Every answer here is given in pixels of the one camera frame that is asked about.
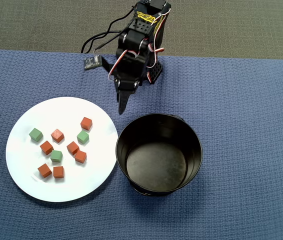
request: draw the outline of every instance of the blue tablecloth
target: blue tablecloth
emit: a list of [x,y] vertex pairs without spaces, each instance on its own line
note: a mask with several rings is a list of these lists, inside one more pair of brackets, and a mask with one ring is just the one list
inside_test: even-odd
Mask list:
[[[114,84],[102,68],[83,71],[84,57],[0,50],[0,239],[283,240],[283,60],[164,56],[160,79],[118,115]],[[116,166],[78,200],[28,196],[6,166],[9,133],[30,107],[62,96],[97,104],[118,133],[147,113],[181,116],[201,140],[198,175],[146,197]]]

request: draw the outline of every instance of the wooden block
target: wooden block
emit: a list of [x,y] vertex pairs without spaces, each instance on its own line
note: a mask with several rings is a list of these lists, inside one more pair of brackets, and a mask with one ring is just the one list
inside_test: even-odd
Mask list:
[[49,176],[50,174],[52,174],[52,171],[50,170],[50,168],[47,166],[47,164],[45,163],[44,165],[41,165],[38,168],[38,171],[40,172],[40,174],[46,178],[47,176]]
[[58,129],[56,129],[55,131],[53,131],[53,133],[51,134],[52,139],[54,139],[57,143],[60,143],[61,140],[64,139],[64,134],[59,131]]
[[54,150],[53,146],[48,141],[45,141],[42,145],[40,145],[40,148],[46,155],[50,154]]
[[53,162],[59,162],[60,163],[62,161],[62,158],[63,158],[63,153],[61,151],[53,150],[51,152],[50,159]]
[[64,167],[63,166],[54,166],[53,167],[53,177],[55,179],[60,179],[64,177]]
[[80,125],[81,125],[81,127],[82,127],[83,129],[86,129],[86,130],[89,131],[89,130],[91,129],[92,125],[93,125],[93,121],[90,120],[90,119],[87,118],[87,117],[84,117],[84,118],[82,119]]
[[71,153],[71,155],[74,155],[77,153],[77,151],[80,149],[78,145],[73,141],[67,146],[68,151]]
[[76,156],[75,156],[75,160],[77,162],[80,162],[80,163],[83,164],[86,160],[86,157],[87,157],[86,152],[78,150],[78,152],[76,153]]
[[82,130],[78,135],[77,135],[77,140],[78,142],[85,144],[87,141],[90,139],[90,136],[87,132]]
[[43,134],[41,131],[39,131],[37,128],[34,128],[30,133],[29,136],[31,139],[35,140],[36,142],[39,142],[40,139],[42,139]]

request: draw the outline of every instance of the green block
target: green block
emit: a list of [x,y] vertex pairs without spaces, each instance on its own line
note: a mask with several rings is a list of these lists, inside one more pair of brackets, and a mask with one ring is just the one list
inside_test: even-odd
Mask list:
[[84,130],[82,130],[78,135],[77,135],[77,139],[79,142],[81,142],[82,144],[85,144],[88,139],[90,139],[90,136],[88,135],[87,132],[85,132]]
[[37,128],[34,128],[30,133],[29,136],[31,137],[31,139],[35,140],[36,142],[38,142],[42,137],[43,134],[41,131],[39,131]]
[[53,150],[51,152],[50,159],[53,162],[59,162],[60,163],[62,161],[62,158],[63,158],[63,153],[61,151]]

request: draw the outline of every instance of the orange cube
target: orange cube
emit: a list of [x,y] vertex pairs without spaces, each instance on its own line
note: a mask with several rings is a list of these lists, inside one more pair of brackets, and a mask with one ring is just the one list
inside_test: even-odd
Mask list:
[[53,167],[53,177],[55,179],[60,179],[64,177],[64,167],[63,166],[54,166]]
[[56,129],[55,131],[53,131],[53,133],[51,134],[52,139],[54,139],[57,143],[60,143],[61,140],[64,139],[64,134],[59,131],[58,129]]
[[84,117],[84,118],[82,119],[80,125],[81,125],[81,127],[82,127],[83,129],[86,129],[86,130],[89,131],[89,130],[91,129],[92,125],[93,125],[93,121],[90,120],[90,119],[87,118],[87,117]]
[[40,174],[46,178],[47,176],[49,176],[50,174],[52,174],[52,171],[50,170],[50,168],[47,166],[47,164],[45,163],[44,165],[41,165],[38,168],[38,171],[40,172]]
[[73,141],[67,146],[68,151],[71,153],[71,155],[74,155],[77,153],[77,151],[80,149],[78,145]]
[[45,141],[42,145],[40,145],[40,148],[46,155],[50,154],[54,150],[53,146],[48,141]]
[[77,162],[80,162],[80,163],[83,164],[86,160],[86,157],[87,157],[86,152],[78,150],[78,152],[76,153],[76,156],[75,156],[75,160]]

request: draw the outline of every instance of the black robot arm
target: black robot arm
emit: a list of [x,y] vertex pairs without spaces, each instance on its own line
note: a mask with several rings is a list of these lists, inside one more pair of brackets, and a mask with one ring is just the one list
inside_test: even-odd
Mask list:
[[138,86],[144,80],[154,84],[163,70],[157,54],[164,50],[161,44],[171,5],[164,0],[141,0],[133,10],[133,19],[118,38],[116,63],[110,65],[99,55],[85,59],[86,70],[103,66],[108,79],[113,76],[119,114],[125,111]]

